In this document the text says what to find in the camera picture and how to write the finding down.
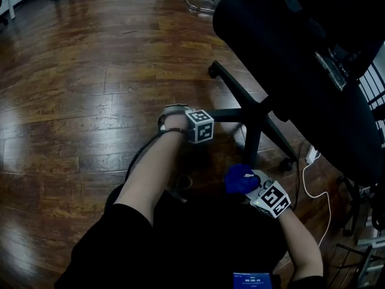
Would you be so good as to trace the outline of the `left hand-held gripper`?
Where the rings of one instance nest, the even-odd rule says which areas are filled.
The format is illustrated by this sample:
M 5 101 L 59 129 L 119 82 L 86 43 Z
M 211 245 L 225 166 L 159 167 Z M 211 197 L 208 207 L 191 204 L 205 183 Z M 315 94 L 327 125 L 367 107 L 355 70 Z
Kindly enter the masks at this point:
M 158 129 L 166 131 L 164 120 L 172 114 L 184 114 L 188 119 L 186 139 L 190 143 L 202 143 L 211 140 L 214 134 L 214 119 L 205 110 L 195 110 L 187 104 L 167 105 L 158 117 Z

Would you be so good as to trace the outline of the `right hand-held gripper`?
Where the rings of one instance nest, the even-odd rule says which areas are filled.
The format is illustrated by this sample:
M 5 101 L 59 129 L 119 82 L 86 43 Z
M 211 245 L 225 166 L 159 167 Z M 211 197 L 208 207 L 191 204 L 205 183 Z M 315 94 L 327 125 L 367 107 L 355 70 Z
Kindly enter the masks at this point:
M 263 171 L 252 170 L 252 172 L 258 178 L 259 184 L 255 190 L 246 194 L 250 205 L 267 216 L 278 218 L 291 205 L 287 192 L 278 181 L 273 180 Z

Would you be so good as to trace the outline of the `blue cloth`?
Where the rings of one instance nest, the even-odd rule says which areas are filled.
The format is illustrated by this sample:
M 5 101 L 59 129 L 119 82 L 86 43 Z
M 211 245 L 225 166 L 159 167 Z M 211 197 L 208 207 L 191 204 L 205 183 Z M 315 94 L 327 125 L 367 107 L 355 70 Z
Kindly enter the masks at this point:
M 224 177 L 227 194 L 248 194 L 260 187 L 261 179 L 249 165 L 236 164 Z

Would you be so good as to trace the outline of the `black office chair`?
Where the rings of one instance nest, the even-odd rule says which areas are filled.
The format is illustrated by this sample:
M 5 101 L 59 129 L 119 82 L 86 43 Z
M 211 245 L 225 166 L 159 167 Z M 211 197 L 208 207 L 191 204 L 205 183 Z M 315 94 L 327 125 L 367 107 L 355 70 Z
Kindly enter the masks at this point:
M 346 177 L 385 188 L 385 150 L 359 87 L 385 41 L 385 0 L 297 1 L 298 11 L 285 0 L 221 0 L 214 11 L 215 33 L 267 94 L 257 102 L 239 92 L 242 123 L 266 123 L 273 112 Z M 328 49 L 348 73 L 343 91 L 315 56 Z

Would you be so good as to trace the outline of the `person's right forearm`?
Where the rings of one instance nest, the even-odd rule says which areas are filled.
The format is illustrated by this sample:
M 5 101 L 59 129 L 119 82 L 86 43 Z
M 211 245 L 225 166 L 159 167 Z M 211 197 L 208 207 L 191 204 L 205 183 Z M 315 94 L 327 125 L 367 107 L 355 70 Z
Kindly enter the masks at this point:
M 289 256 L 294 264 L 292 281 L 311 276 L 323 276 L 322 256 L 313 235 L 290 208 L 284 210 L 278 220 L 285 236 Z

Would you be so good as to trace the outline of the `person's left forearm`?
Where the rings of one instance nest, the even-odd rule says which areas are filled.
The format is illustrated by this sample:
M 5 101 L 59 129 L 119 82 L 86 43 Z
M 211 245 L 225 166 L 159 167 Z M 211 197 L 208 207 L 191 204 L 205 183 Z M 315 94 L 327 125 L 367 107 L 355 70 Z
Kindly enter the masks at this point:
M 184 138 L 177 131 L 161 135 L 134 167 L 115 203 L 135 209 L 153 224 L 154 209 L 167 186 Z

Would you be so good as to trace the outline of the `white power adaptor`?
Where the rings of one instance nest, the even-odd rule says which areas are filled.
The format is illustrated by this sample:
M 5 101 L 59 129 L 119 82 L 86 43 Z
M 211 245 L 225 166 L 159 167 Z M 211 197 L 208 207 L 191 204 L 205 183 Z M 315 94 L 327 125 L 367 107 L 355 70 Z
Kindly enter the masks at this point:
M 305 157 L 306 163 L 308 165 L 312 164 L 315 160 L 319 158 L 319 152 L 315 149 L 313 145 L 310 146 L 307 155 Z

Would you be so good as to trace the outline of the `black metal stand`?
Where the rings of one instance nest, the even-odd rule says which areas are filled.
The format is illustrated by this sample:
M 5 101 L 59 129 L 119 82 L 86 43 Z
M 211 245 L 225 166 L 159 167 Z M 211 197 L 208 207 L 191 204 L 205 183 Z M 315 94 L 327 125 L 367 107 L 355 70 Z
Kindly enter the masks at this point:
M 350 210 L 348 211 L 343 221 L 343 236 L 350 237 L 353 235 L 356 228 L 360 213 L 360 206 L 362 204 L 360 187 L 355 182 L 351 183 L 346 176 L 338 177 L 337 183 L 344 183 L 351 196 Z

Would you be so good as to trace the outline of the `phone with blue screen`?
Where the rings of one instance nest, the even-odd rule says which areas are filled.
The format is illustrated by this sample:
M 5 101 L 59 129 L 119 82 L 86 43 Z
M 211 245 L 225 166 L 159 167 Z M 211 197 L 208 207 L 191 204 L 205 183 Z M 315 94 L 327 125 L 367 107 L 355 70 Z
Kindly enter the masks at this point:
M 270 273 L 233 273 L 233 289 L 273 289 Z

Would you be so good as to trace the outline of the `grey metal rack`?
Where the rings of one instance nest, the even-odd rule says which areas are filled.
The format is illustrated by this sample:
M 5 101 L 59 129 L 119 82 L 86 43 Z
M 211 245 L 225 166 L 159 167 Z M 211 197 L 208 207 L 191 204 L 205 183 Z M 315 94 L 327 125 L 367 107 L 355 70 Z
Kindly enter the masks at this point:
M 368 255 L 364 256 L 357 287 L 369 289 L 376 286 L 385 268 L 385 233 L 382 234 L 372 226 L 372 216 L 367 216 L 363 233 L 368 235 L 360 238 L 357 246 L 365 247 Z

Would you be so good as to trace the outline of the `black metal railing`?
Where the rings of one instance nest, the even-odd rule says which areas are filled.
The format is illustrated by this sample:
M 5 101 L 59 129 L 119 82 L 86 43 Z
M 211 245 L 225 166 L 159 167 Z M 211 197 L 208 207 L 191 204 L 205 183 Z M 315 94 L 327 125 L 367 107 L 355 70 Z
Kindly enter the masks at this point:
M 370 110 L 376 110 L 383 105 L 385 108 L 385 79 L 374 63 L 371 63 L 364 75 L 359 79 L 359 87 Z M 381 146 L 385 149 L 385 114 L 376 117 L 375 120 L 381 137 Z

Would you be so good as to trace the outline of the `silver-edged flat device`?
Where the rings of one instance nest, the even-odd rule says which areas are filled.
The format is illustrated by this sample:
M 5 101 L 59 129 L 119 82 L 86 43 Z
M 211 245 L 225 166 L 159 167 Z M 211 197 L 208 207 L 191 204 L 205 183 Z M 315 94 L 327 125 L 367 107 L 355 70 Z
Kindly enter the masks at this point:
M 336 54 L 328 49 L 328 52 L 315 52 L 315 56 L 321 66 L 328 73 L 333 84 L 339 91 L 343 91 L 348 83 L 348 73 Z

